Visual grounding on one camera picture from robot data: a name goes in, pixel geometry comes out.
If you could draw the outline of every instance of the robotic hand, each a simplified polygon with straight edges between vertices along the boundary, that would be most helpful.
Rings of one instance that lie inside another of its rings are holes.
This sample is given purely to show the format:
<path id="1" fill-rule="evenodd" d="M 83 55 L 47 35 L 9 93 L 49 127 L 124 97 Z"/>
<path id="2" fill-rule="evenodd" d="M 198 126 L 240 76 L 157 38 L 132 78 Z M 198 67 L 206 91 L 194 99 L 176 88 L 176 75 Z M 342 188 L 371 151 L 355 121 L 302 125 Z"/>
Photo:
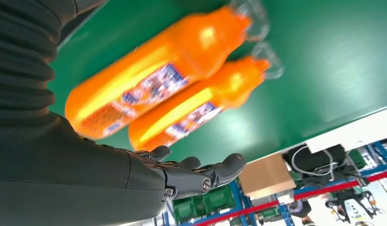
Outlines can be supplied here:
<path id="1" fill-rule="evenodd" d="M 234 180 L 240 154 L 200 167 L 170 150 L 131 152 L 78 136 L 49 106 L 62 27 L 105 0 L 0 0 L 0 225 L 113 226 L 157 216 L 166 199 Z"/>
<path id="2" fill-rule="evenodd" d="M 231 154 L 223 162 L 200 167 L 196 157 L 181 162 L 159 162 L 171 153 L 166 146 L 152 152 L 136 152 L 140 160 L 150 169 L 165 178 L 165 198 L 181 199 L 207 193 L 210 189 L 233 181 L 246 165 L 241 154 Z"/>

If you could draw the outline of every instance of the bottle label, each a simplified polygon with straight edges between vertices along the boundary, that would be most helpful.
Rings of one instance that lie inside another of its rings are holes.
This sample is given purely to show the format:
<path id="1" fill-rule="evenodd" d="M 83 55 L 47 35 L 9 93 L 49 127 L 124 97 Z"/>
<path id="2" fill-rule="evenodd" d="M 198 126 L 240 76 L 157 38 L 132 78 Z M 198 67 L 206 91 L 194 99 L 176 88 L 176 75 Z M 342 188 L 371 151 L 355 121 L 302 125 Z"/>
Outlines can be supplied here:
<path id="1" fill-rule="evenodd" d="M 121 101 L 129 105 L 156 104 L 188 84 L 173 64 L 166 64 L 139 82 L 121 96 Z"/>
<path id="2" fill-rule="evenodd" d="M 108 128 L 106 128 L 103 132 L 103 135 L 104 136 L 108 136 L 108 135 L 111 135 L 117 131 L 119 131 L 119 129 L 122 127 L 123 123 L 121 121 L 116 121 L 115 123 L 113 123 L 111 126 L 109 126 Z"/>
<path id="3" fill-rule="evenodd" d="M 204 105 L 198 107 L 196 110 L 185 116 L 182 120 L 174 123 L 166 129 L 166 134 L 175 138 L 174 141 L 168 142 L 167 146 L 172 145 L 179 139 L 188 136 L 189 133 L 199 128 L 210 119 L 214 118 L 222 111 L 222 108 L 215 107 L 211 102 L 207 102 Z"/>

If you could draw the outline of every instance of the orange bottle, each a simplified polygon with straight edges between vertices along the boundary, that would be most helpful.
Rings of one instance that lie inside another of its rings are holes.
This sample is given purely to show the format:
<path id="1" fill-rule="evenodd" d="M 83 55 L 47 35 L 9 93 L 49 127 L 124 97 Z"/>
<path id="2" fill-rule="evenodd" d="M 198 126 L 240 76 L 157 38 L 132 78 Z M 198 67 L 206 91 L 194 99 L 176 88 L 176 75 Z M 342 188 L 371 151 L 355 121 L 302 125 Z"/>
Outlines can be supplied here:
<path id="1" fill-rule="evenodd" d="M 72 90 L 66 118 L 78 133 L 105 138 L 210 77 L 246 39 L 267 32 L 258 0 L 233 0 L 212 13 L 187 16 Z"/>
<path id="2" fill-rule="evenodd" d="M 259 43 L 251 56 L 227 62 L 211 78 L 199 81 L 129 125 L 135 150 L 170 146 L 227 108 L 238 108 L 266 78 L 278 78 L 283 68 L 268 44 Z"/>

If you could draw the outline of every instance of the blue metal frame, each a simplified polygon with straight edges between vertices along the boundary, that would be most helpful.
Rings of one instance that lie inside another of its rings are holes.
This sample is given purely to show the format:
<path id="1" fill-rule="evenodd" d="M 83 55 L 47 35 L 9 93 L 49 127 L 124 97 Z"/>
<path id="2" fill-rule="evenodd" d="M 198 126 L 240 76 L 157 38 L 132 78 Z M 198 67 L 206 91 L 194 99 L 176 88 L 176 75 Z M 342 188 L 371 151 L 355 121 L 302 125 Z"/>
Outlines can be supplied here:
<path id="1" fill-rule="evenodd" d="M 377 153 L 378 155 L 380 155 L 384 161 L 386 162 L 385 165 L 379 165 L 375 168 L 372 168 L 372 169 L 368 169 L 368 170 L 363 170 L 363 171 L 360 171 L 360 174 L 362 176 L 370 176 L 372 174 L 375 174 L 375 173 L 378 173 L 378 172 L 382 172 L 382 171 L 385 171 L 387 170 L 387 150 L 382 146 L 382 144 L 380 142 L 376 142 L 375 143 L 376 147 L 378 148 L 378 150 L 375 150 L 375 153 Z M 344 180 L 341 180 L 341 181 L 334 181 L 334 182 L 331 182 L 331 183 L 328 183 L 326 185 L 326 187 L 329 187 L 329 186 L 334 186 L 334 185 L 338 185 L 338 184 L 342 184 L 342 183 L 345 183 L 347 181 L 344 181 Z M 211 216 L 208 216 L 208 217 L 205 217 L 205 218 L 202 218 L 198 221 L 195 221 L 195 223 L 203 223 L 203 222 L 206 222 L 206 221 L 209 221 L 211 219 L 215 219 L 215 218 L 218 218 L 218 217 L 221 217 L 221 216 L 225 216 L 225 215 L 228 215 L 228 214 L 231 214 L 231 213 L 234 213 L 234 212 L 237 212 L 239 210 L 242 210 L 243 209 L 243 206 L 242 206 L 242 202 L 243 204 L 245 205 L 245 208 L 249 208 L 251 206 L 251 202 L 250 200 L 248 199 L 248 197 L 244 196 L 243 193 L 241 194 L 240 192 L 240 189 L 238 187 L 238 185 L 235 183 L 235 182 L 232 182 L 230 184 L 231 186 L 231 189 L 232 189 L 232 192 L 234 194 L 234 199 L 235 199 L 235 202 L 236 202 L 236 207 L 232 210 L 230 210 L 229 212 L 227 213 L 223 213 L 223 214 L 215 214 L 215 215 L 211 215 Z M 312 187 L 305 187 L 305 188 L 302 188 L 302 189 L 299 189 L 299 190 L 296 190 L 295 191 L 295 194 L 302 194 L 302 193 L 306 193 L 306 192 L 311 192 L 313 190 L 316 190 L 316 189 L 319 189 L 318 187 L 315 187 L 315 186 L 312 186 Z M 285 223 L 287 226 L 294 226 L 294 223 L 293 223 L 293 220 L 292 220 L 292 217 L 289 213 L 289 209 L 286 205 L 280 205 L 279 206 L 279 211 L 283 217 L 283 219 L 285 220 Z M 242 225 L 243 226 L 247 226 L 247 222 L 246 222 L 246 219 L 245 219 L 245 216 L 240 216 L 241 217 L 241 221 L 242 221 Z M 251 213 L 249 215 L 253 225 L 256 225 L 255 224 L 255 220 L 254 220 L 254 215 L 253 213 Z M 189 223 L 185 223 L 183 224 L 184 226 L 188 226 L 188 225 L 192 225 L 192 224 L 189 224 Z"/>
<path id="2" fill-rule="evenodd" d="M 234 195 L 236 208 L 238 210 L 243 210 L 242 202 L 241 202 L 240 195 L 239 195 L 238 185 L 236 184 L 235 181 L 233 181 L 233 182 L 231 182 L 230 186 L 231 186 L 232 194 Z M 248 226 L 248 222 L 246 221 L 246 217 L 244 215 L 241 215 L 240 218 L 241 218 L 242 226 Z"/>
<path id="3" fill-rule="evenodd" d="M 165 226 L 170 226 L 170 222 L 169 222 L 169 213 L 167 211 L 165 211 L 163 213 L 163 218 L 164 218 L 164 225 Z"/>
<path id="4" fill-rule="evenodd" d="M 381 142 L 375 142 L 375 147 L 374 148 L 374 151 L 375 153 L 377 153 L 380 157 L 382 157 L 382 159 L 386 162 L 387 164 L 387 150 L 384 148 L 384 146 L 382 145 Z"/>
<path id="5" fill-rule="evenodd" d="M 387 165 L 387 150 L 385 149 L 385 147 L 382 145 L 381 142 L 375 142 L 375 147 L 372 147 L 375 151 L 376 154 L 378 154 L 382 159 L 383 161 L 386 163 L 384 165 Z"/>
<path id="6" fill-rule="evenodd" d="M 287 205 L 278 205 L 278 210 L 280 211 L 280 214 L 285 221 L 286 226 L 295 226 L 295 223 L 293 222 L 292 215 L 289 212 L 289 208 Z"/>

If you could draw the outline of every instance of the green surface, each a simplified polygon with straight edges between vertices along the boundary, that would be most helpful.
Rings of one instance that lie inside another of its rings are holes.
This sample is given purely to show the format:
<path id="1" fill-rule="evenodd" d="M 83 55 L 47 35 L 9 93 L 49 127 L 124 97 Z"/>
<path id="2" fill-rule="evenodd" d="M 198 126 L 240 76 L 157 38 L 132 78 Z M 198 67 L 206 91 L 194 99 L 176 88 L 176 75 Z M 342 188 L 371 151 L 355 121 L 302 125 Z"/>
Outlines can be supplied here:
<path id="1" fill-rule="evenodd" d="M 226 0 L 111 0 L 52 64 L 51 110 L 73 87 L 190 12 Z M 266 0 L 267 38 L 285 66 L 238 110 L 227 110 L 172 146 L 171 159 L 202 163 L 242 153 L 248 161 L 387 107 L 387 0 Z M 130 148 L 127 130 L 100 141 Z"/>
<path id="2" fill-rule="evenodd" d="M 192 218 L 211 215 L 219 210 L 236 206 L 230 186 L 221 186 L 210 190 L 207 194 L 173 200 L 176 222 L 184 222 Z"/>
<path id="3" fill-rule="evenodd" d="M 207 214 L 202 195 L 174 200 L 173 212 L 176 222 L 184 222 Z"/>
<path id="4" fill-rule="evenodd" d="M 203 202 L 208 214 L 236 206 L 230 186 L 221 186 L 210 190 L 203 195 Z"/>

